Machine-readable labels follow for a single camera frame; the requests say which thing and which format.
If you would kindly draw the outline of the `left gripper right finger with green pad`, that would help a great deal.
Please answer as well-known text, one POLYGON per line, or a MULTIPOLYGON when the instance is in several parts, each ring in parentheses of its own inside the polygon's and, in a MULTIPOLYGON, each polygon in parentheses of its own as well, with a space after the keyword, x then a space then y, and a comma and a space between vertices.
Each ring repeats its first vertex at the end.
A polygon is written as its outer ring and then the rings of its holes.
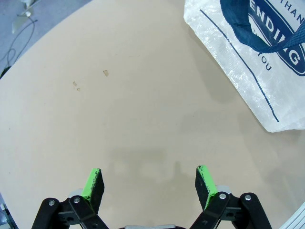
POLYGON ((221 221, 231 222, 236 229, 272 227, 256 194, 248 192, 235 197, 219 191, 207 166, 196 168, 195 188, 203 211, 192 229, 216 229, 221 221))

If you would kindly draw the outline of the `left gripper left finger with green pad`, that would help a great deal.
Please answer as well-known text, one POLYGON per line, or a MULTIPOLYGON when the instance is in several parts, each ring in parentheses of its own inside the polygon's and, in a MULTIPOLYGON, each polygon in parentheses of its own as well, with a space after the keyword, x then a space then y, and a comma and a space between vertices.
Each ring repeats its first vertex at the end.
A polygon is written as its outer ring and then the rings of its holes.
POLYGON ((63 202, 55 198, 44 199, 32 228, 68 229, 79 225, 82 229, 106 229, 106 224, 98 216, 103 193, 102 171, 94 168, 80 195, 74 195, 63 202))

